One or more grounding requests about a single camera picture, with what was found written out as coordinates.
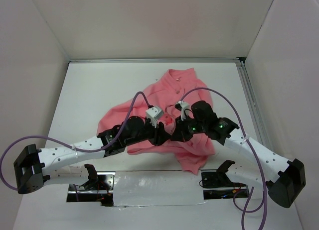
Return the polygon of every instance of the white table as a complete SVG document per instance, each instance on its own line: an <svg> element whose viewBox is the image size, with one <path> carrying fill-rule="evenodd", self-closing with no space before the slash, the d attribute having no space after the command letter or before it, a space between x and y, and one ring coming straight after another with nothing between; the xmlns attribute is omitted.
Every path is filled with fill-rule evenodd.
<svg viewBox="0 0 319 230"><path fill-rule="evenodd" d="M257 138L253 120L235 63L71 63L65 78L49 137L75 143L96 134L100 118L111 107L133 97L134 93L156 82L169 68L194 67L208 87L224 94L237 108L246 132ZM237 122L233 110L212 94L214 111ZM46 147L55 147L48 142ZM216 155L204 169L217 169L226 159L250 165L241 156L217 142ZM121 153L104 159L85 161L101 171L180 170L172 154L146 153L130 156ZM241 213L232 200L212 200L194 206L100 207L99 203L66 203L67 185L48 186L25 195L14 225L28 229L240 229ZM260 194L251 205L258 205ZM271 200L264 229L301 230L294 205L283 209ZM246 219L246 229L257 229L262 211Z"/></svg>

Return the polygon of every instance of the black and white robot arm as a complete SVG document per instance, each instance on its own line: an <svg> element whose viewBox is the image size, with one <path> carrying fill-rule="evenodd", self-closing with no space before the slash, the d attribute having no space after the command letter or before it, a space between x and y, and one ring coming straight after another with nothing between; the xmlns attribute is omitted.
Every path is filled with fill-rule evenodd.
<svg viewBox="0 0 319 230"><path fill-rule="evenodd" d="M162 111L158 107L147 110L146 119L132 116L128 119L120 137L105 150L81 152L78 149L96 150L110 143L121 125L106 130L97 136L68 147L42 148L28 145L14 162L17 188L20 194L27 194L50 184L75 184L89 186L98 181L93 165L72 166L90 159L104 158L124 152L125 147L142 141L150 141L155 146L167 140L186 142L194 134L204 133L209 138L229 147L252 163L256 158L247 143L254 147L265 173L269 196L279 205L290 207L306 184L304 165L299 160L288 159L275 154L253 138L243 136L236 123L228 118L218 118L211 106L199 101L191 106L193 118L189 116L189 104L178 102L175 107L181 116L175 120L175 130L168 134L164 125L158 122ZM222 181L240 182L263 189L259 172L252 172L234 161L226 160L217 170Z"/></svg>

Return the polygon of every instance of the red fabric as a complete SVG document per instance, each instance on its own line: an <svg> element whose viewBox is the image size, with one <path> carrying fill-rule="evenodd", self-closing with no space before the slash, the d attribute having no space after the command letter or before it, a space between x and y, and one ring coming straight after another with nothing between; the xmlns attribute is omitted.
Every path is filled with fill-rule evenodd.
<svg viewBox="0 0 319 230"><path fill-rule="evenodd" d="M165 130L172 133L174 130L174 119L180 116L180 111L174 105L189 90L196 87L207 87L196 77L193 68L187 70L169 69L162 78L149 85L143 92L149 103L159 106L164 115L160 121L164 123ZM204 100L212 105L209 91L197 90L186 96L184 101L192 105L194 102ZM98 133L110 129L117 124L121 124L129 110L132 100L111 108L100 120ZM145 111L148 109L144 98L139 96L134 104L131 115L145 118ZM188 142L176 142L168 140L161 146L153 146L149 141L143 141L128 147L128 154L141 153L174 153L184 171L198 173L199 168L203 167L209 155L215 154L212 141L205 134L196 134Z"/></svg>

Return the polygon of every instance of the metal edge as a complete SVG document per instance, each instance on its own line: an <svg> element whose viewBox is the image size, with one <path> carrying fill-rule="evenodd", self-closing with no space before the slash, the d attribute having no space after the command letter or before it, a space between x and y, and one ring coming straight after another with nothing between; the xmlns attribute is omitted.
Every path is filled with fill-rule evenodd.
<svg viewBox="0 0 319 230"><path fill-rule="evenodd" d="M83 59L83 60L71 60L70 63L156 63L156 62L167 62L167 63L176 63L176 62L215 62L215 63L236 63L240 64L238 58L136 58L136 59Z"/></svg>
<svg viewBox="0 0 319 230"><path fill-rule="evenodd" d="M256 97L255 97L252 85L250 83L246 67L243 62L241 62L240 66L237 66L237 70L238 70L240 80L242 82L246 99L249 104L248 105L249 111L253 117L253 124L256 130L257 139L267 148L273 149L271 141L269 140L269 137L267 135L265 125L261 117L261 113L259 111L259 108L256 102Z"/></svg>

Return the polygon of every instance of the white wall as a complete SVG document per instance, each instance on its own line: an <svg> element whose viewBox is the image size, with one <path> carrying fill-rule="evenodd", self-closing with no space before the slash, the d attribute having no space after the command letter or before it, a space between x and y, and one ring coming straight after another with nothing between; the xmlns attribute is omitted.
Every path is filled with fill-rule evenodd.
<svg viewBox="0 0 319 230"><path fill-rule="evenodd" d="M319 5L274 0L246 67L275 151L304 162L296 200L305 230L319 226Z"/></svg>
<svg viewBox="0 0 319 230"><path fill-rule="evenodd" d="M272 0L33 0L71 59L247 56Z"/></svg>
<svg viewBox="0 0 319 230"><path fill-rule="evenodd" d="M14 140L44 134L54 114L67 61L31 0L0 0L0 154ZM16 186L13 162L28 143L7 155L2 170ZM13 227L21 195L0 183L0 229Z"/></svg>

